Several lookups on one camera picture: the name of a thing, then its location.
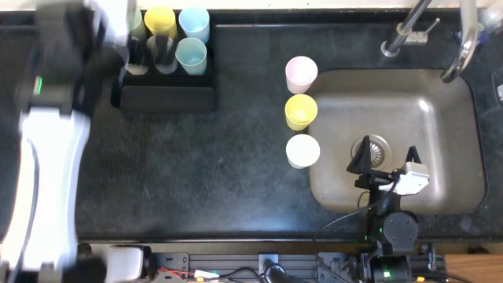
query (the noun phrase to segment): sink drain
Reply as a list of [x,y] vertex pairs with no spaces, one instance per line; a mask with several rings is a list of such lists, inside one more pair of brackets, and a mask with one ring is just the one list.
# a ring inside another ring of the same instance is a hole
[[[391,149],[388,143],[380,136],[370,134],[370,165],[372,168],[385,167],[391,158]],[[360,148],[363,138],[353,144],[351,156],[354,157]]]

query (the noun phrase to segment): sink basin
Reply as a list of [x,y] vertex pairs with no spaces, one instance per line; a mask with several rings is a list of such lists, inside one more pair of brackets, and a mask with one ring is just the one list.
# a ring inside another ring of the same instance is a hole
[[[309,89],[318,116],[309,134],[321,148],[310,168],[314,196],[333,211],[354,211],[363,189],[346,167],[366,135],[373,166],[391,172],[411,145],[428,165],[429,184],[402,198],[416,213],[469,213],[483,201],[485,174],[472,92],[463,79],[445,84],[439,70],[337,70],[322,73]],[[362,206],[368,203],[368,193]]]

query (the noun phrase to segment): white wall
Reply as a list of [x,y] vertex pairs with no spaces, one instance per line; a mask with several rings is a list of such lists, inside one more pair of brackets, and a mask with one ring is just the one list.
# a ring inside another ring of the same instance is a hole
[[[486,7],[493,2],[503,0],[476,1],[479,7]],[[410,8],[417,3],[417,0],[137,0],[137,2],[138,6],[142,9],[155,5],[168,5],[173,9],[183,9],[190,6],[203,6],[207,9],[350,9]],[[458,6],[457,0],[433,0],[430,4],[432,8]],[[34,9],[34,7],[34,0],[0,0],[0,10]]]

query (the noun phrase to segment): black rack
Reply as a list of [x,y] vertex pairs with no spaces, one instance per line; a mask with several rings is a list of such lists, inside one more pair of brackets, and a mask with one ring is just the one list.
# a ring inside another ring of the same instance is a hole
[[[184,39],[185,32],[178,27],[177,40]],[[147,39],[152,33],[145,27]],[[210,112],[215,107],[215,58],[213,52],[213,25],[210,40],[206,43],[207,67],[203,75],[188,75],[178,64],[175,72],[165,75],[149,64],[144,75],[126,74],[112,85],[112,106],[124,112]]]

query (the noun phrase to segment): green led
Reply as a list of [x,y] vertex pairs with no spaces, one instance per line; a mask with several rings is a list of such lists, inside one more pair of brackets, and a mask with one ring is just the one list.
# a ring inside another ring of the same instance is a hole
[[42,77],[40,77],[40,79],[39,79],[39,91],[38,91],[37,95],[40,95],[41,91],[42,91]]

